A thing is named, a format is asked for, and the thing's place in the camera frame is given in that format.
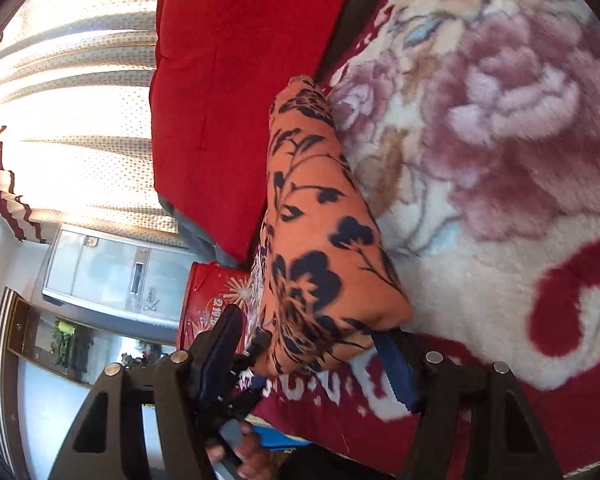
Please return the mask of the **person's left hand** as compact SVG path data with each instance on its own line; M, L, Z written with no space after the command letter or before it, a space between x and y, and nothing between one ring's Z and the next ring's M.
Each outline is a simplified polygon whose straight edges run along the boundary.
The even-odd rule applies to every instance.
M261 444L249 422L232 419L223 425L220 438L210 442L207 455L218 479L274 479L274 455Z

